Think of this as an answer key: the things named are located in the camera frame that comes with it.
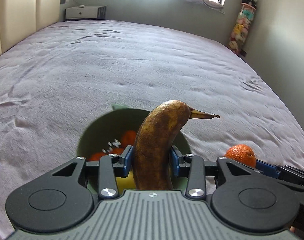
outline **metal bolt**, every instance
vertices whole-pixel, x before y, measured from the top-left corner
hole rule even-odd
[[[116,190],[112,188],[104,188],[101,190],[101,195],[106,197],[113,197],[116,194]]]
[[[200,188],[193,188],[188,191],[188,194],[192,197],[200,197],[204,194],[204,191]]]

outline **gray bedsheet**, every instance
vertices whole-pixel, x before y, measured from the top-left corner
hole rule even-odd
[[[149,25],[61,22],[0,57],[0,239],[13,231],[8,194],[73,158],[86,126],[113,103],[152,110],[169,99],[221,116],[182,129],[204,159],[245,143],[263,161],[304,169],[301,127],[221,44]]]

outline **yellow fruit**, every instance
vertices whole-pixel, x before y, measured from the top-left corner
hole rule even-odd
[[[136,189],[132,171],[130,171],[126,178],[116,178],[116,183],[120,195],[125,189]]]
[[[171,100],[156,107],[142,123],[133,146],[133,175],[137,189],[172,189],[169,150],[173,140],[190,118],[220,118]]]

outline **headboard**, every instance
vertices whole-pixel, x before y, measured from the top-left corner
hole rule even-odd
[[[0,55],[59,19],[60,0],[0,0]]]

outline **banana stem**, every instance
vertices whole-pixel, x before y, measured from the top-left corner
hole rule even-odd
[[[208,114],[208,113],[205,113],[205,112],[195,110],[193,108],[190,108],[190,110],[191,110],[190,119],[191,118],[212,119],[212,118],[215,118],[215,117],[220,118],[220,116],[217,115],[217,114]]]

